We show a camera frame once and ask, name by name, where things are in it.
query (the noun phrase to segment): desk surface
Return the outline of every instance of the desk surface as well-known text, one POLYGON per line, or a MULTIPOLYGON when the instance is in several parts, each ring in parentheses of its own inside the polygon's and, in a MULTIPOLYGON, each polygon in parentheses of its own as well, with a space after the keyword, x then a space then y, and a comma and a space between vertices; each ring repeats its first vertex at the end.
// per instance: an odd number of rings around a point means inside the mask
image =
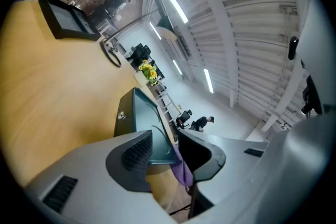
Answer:
MULTIPOLYGON (((96 42, 56 40, 37 1, 13 5, 0 43, 1 145, 20 185, 70 150, 113 137, 120 98, 139 86, 120 54, 116 68, 96 42)), ((177 187, 169 167, 151 167, 147 181, 169 206, 177 187)))

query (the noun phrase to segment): white ceiling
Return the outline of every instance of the white ceiling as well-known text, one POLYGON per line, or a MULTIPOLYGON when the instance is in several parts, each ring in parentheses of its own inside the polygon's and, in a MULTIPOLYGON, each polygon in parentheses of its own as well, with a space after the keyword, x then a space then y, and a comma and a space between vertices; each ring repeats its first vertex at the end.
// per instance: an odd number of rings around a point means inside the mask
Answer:
MULTIPOLYGON (((290 86, 295 87, 290 99, 282 100, 285 109, 277 108, 295 64, 287 55, 289 38, 300 36, 297 0, 177 0, 189 19, 185 25, 169 1, 163 1, 188 60, 176 55, 169 42, 165 49, 189 79, 205 84, 203 69, 208 69, 215 94, 229 97, 259 119, 267 121, 275 114, 275 129, 304 119, 305 71, 290 86)), ((154 23, 158 19, 151 17, 154 23)))

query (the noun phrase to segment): ceiling light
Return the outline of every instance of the ceiling light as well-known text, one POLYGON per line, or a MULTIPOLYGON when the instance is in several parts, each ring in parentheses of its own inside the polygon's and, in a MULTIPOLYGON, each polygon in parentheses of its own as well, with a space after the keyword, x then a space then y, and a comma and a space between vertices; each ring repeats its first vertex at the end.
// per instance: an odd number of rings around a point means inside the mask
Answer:
POLYGON ((173 62, 174 62, 174 65, 176 66, 178 72, 180 73, 180 75, 182 75, 182 72, 180 71, 179 67, 177 66, 177 63, 175 62, 175 60, 173 60, 173 62))
POLYGON ((159 39, 161 40, 161 37, 160 37, 158 31, 156 31, 155 27, 152 25, 151 22, 149 22, 149 24, 151 25, 152 29, 154 30, 154 32, 156 33, 156 35, 157 35, 157 36, 159 37, 159 39))
POLYGON ((180 5, 176 0, 170 0, 174 7, 176 8, 177 12, 179 13, 180 17, 182 18, 182 21, 186 23, 188 21, 187 17, 185 16, 183 10, 181 9, 180 5))
POLYGON ((212 84, 211 84, 211 79, 210 79, 209 71, 207 69, 204 69, 204 73, 205 73, 206 81, 207 81, 208 86, 209 86, 209 91, 211 93, 214 93, 214 90, 213 90, 212 84))

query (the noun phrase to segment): chair backrest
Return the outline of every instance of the chair backrest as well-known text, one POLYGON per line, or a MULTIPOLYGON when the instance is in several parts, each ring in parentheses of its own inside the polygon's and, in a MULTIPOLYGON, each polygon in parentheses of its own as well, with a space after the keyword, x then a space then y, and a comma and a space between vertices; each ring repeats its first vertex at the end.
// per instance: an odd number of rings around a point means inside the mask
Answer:
POLYGON ((180 116, 180 120, 182 121, 182 123, 185 123, 188 119, 190 119, 190 115, 188 114, 188 112, 184 111, 180 116))
POLYGON ((143 49, 142 49, 144 52, 146 52, 148 55, 151 54, 151 50, 149 49, 149 47, 147 45, 143 46, 143 49))

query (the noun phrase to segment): black cable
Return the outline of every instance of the black cable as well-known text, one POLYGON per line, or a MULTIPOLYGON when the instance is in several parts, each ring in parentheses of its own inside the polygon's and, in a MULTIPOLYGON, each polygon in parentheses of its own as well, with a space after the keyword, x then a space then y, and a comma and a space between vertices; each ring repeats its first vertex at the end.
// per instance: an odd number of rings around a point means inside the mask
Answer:
POLYGON ((100 42, 100 47, 103 50, 104 54, 106 55, 106 57, 109 59, 109 61, 114 64, 116 67, 121 67, 121 61, 119 60, 118 56, 113 52, 112 49, 110 49, 109 51, 106 50, 105 48, 105 44, 103 42, 100 42), (113 61, 113 59, 111 58, 110 54, 112 54, 116 60, 118 62, 113 61))
POLYGON ((190 206, 191 206, 191 204, 188 204, 188 205, 182 207, 182 208, 179 209, 179 210, 176 210, 176 211, 174 211, 174 212, 169 213, 169 215, 172 216, 172 215, 174 215, 174 214, 176 214, 176 213, 178 213, 178 212, 180 212, 180 211, 188 210, 188 209, 190 209, 190 206))

